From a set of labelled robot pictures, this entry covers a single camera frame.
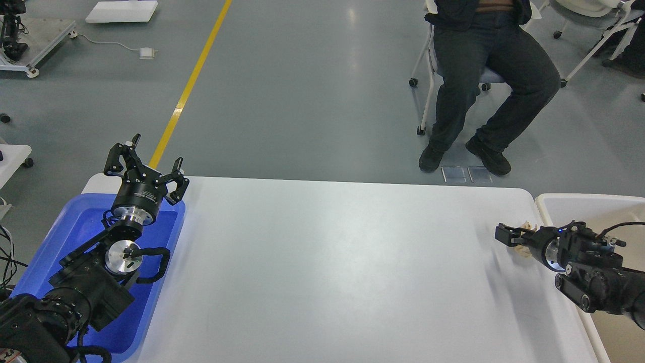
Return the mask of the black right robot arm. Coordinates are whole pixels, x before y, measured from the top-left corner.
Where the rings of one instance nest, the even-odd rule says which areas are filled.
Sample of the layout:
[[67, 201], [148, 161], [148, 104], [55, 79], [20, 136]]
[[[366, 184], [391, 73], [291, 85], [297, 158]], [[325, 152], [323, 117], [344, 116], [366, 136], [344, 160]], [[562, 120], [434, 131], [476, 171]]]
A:
[[622, 223], [594, 232], [584, 221], [536, 230], [500, 223], [495, 239], [525, 247], [530, 255], [555, 271], [555, 287], [583, 312], [606, 312], [631, 319], [644, 328], [644, 274], [623, 266], [616, 247], [626, 242], [610, 236]]

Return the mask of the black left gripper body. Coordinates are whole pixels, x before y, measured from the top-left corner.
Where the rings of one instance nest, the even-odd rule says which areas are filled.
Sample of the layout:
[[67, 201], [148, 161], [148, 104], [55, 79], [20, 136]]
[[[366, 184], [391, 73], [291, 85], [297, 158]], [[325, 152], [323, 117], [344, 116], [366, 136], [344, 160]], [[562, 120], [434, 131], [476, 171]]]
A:
[[113, 216], [119, 219], [133, 216], [138, 221], [155, 221], [168, 190], [164, 185], [154, 184], [154, 180], [146, 180], [136, 171], [125, 172], [111, 206]]

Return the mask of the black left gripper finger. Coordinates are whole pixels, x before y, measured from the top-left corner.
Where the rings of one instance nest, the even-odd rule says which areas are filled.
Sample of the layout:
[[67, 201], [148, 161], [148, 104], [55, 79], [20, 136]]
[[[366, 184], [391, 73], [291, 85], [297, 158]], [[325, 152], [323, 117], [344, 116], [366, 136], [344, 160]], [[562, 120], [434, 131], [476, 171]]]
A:
[[120, 178], [143, 178], [144, 165], [136, 154], [141, 134], [136, 134], [129, 142], [116, 143], [108, 152], [104, 165], [104, 175]]
[[177, 158], [169, 174], [163, 175], [163, 198], [170, 205], [176, 205], [183, 200], [189, 179], [182, 170], [183, 158]]

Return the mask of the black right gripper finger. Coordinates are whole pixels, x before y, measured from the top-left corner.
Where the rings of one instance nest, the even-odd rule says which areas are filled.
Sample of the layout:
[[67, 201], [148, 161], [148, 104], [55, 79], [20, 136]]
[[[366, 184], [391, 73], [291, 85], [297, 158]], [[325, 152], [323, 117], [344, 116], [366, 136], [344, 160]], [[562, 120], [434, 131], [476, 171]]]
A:
[[504, 223], [500, 223], [495, 228], [495, 239], [502, 242], [505, 246], [516, 247], [534, 247], [535, 242], [532, 241], [532, 236], [535, 231], [525, 227], [510, 227]]

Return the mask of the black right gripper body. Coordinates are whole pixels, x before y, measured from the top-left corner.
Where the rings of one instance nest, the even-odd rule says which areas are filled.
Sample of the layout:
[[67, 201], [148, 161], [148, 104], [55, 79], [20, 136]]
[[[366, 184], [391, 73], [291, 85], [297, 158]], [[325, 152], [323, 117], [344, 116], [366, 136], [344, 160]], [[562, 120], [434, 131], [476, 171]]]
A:
[[532, 257], [546, 268], [557, 273], [566, 270], [566, 249], [560, 227], [542, 227], [529, 238]]

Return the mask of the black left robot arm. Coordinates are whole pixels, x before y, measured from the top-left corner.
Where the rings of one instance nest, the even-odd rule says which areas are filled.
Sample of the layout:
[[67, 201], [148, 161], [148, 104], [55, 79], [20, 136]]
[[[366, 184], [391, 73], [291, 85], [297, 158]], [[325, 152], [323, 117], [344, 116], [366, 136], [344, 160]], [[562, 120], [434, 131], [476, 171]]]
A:
[[189, 179], [176, 159], [168, 174], [142, 163], [130, 142], [111, 147], [105, 175], [120, 177], [104, 229], [60, 260], [42, 298], [19, 294], [2, 302], [2, 362], [86, 362], [90, 355], [111, 362], [99, 345], [85, 345], [90, 328], [101, 331], [135, 301], [132, 285], [155, 283], [171, 260], [166, 247], [141, 247], [144, 227], [155, 223], [164, 201], [182, 201]]

